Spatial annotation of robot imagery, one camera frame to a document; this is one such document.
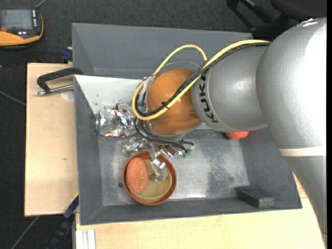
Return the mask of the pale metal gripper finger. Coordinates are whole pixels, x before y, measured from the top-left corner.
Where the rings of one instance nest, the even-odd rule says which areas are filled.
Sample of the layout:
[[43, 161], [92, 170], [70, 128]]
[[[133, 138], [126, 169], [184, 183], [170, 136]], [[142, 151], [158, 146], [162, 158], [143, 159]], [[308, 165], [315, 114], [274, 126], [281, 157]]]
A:
[[151, 161], [150, 164], [153, 169], [153, 173], [150, 176], [150, 179], [153, 181], [164, 181], [167, 178], [166, 163], [155, 158]]
[[121, 144], [121, 153], [125, 157], [138, 153], [144, 147], [145, 142], [145, 139], [138, 140], [135, 137], [126, 140]]

